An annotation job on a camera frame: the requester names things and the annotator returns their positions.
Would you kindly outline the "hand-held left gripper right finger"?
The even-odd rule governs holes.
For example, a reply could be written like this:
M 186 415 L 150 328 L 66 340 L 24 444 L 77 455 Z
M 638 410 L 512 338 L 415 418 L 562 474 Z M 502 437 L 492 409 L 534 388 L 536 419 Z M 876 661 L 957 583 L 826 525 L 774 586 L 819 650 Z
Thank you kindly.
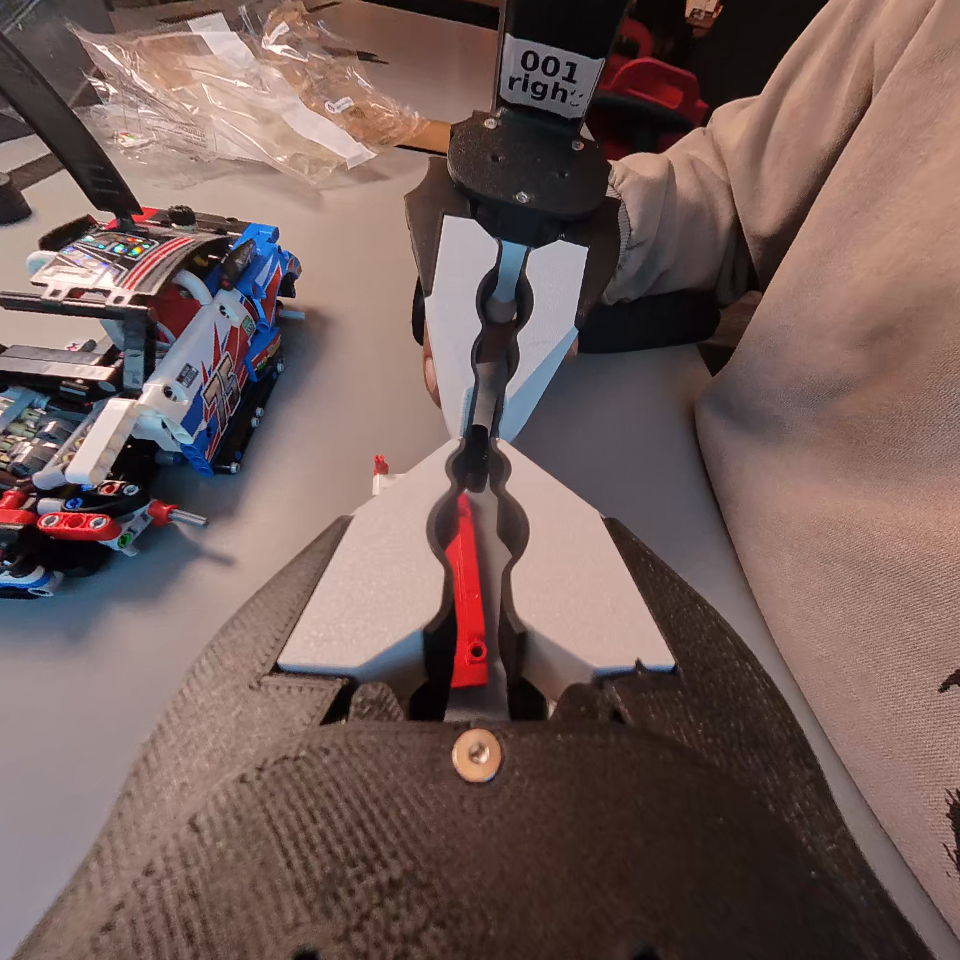
M 501 577 L 498 652 L 510 716 L 546 716 L 571 686 L 637 670 L 672 672 L 674 655 L 620 544 L 631 532 L 504 440 L 491 444 Z

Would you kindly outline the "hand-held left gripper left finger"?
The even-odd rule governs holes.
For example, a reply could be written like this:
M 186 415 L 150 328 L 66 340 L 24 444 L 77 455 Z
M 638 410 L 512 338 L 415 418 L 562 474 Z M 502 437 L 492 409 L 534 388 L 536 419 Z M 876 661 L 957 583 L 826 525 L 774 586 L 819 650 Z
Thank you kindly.
M 387 684 L 411 716 L 444 716 L 455 648 L 437 520 L 455 506 L 450 439 L 354 510 L 276 667 Z

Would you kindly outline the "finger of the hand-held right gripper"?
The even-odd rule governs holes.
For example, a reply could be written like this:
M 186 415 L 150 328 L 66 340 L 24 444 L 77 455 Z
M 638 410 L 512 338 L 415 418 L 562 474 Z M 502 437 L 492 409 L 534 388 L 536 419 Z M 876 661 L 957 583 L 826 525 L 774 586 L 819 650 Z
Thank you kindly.
M 533 305 L 517 334 L 518 362 L 503 397 L 497 428 L 503 441 L 520 434 L 574 340 L 588 250 L 558 240 L 527 257 L 525 279 Z
M 498 241 L 470 218 L 444 216 L 432 291 L 424 299 L 443 417 L 452 439 L 473 421 L 474 347 L 482 332 L 478 294 L 497 269 Z

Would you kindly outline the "white red lego assembly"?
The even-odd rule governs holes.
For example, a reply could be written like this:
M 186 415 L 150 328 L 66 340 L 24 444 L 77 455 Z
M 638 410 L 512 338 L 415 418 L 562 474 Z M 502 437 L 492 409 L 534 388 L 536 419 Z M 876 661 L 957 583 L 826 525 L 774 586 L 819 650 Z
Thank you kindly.
M 364 640 L 365 679 L 402 679 L 408 686 L 423 664 L 417 661 L 415 641 L 425 634 L 426 607 L 416 606 L 417 590 L 426 586 L 426 559 L 403 547 L 397 538 L 399 519 L 390 520 L 387 505 L 372 500 L 365 505 L 365 538 L 360 567 L 366 607 Z M 488 644 L 481 580 L 470 499 L 456 501 L 453 533 L 445 548 L 452 576 L 455 615 L 455 651 L 451 690 L 485 688 L 489 682 Z

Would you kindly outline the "person's right forearm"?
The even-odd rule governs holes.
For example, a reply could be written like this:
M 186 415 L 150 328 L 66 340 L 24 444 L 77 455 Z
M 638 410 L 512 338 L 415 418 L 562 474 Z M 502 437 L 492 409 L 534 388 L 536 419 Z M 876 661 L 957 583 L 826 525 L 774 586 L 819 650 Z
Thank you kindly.
M 620 255 L 604 302 L 768 284 L 823 190 L 870 203 L 937 124 L 958 2 L 828 2 L 762 91 L 661 154 L 611 166 Z

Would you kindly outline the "blue white lego race car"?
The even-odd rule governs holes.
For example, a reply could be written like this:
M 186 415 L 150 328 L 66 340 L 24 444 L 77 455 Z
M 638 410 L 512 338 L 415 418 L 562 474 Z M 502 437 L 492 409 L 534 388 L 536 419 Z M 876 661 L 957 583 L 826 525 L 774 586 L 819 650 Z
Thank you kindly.
M 152 493 L 161 467 L 236 474 L 284 371 L 280 319 L 302 273 L 271 224 L 186 205 L 142 207 L 42 73 L 2 38 L 2 96 L 101 222 L 48 231 L 28 257 L 35 293 L 2 307 L 98 321 L 63 349 L 3 345 L 1 594 L 53 596 L 135 556 L 151 527 L 208 519 Z

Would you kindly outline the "red office chair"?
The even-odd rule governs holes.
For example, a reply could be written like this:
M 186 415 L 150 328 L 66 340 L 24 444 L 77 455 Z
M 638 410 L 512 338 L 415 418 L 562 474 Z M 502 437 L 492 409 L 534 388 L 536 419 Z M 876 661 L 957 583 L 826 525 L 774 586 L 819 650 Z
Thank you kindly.
M 689 71 L 655 59 L 653 39 L 625 17 L 592 96 L 585 125 L 607 160 L 661 153 L 701 127 L 709 106 Z

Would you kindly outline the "pile of clear plastic bags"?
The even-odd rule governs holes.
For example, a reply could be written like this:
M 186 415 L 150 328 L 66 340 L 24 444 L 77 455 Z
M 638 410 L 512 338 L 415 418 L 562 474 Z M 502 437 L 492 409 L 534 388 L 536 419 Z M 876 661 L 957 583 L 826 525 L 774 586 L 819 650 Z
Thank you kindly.
M 98 136 L 139 162 L 258 162 L 319 186 L 415 142 L 420 113 L 303 2 L 241 4 L 152 30 L 71 31 L 89 56 Z

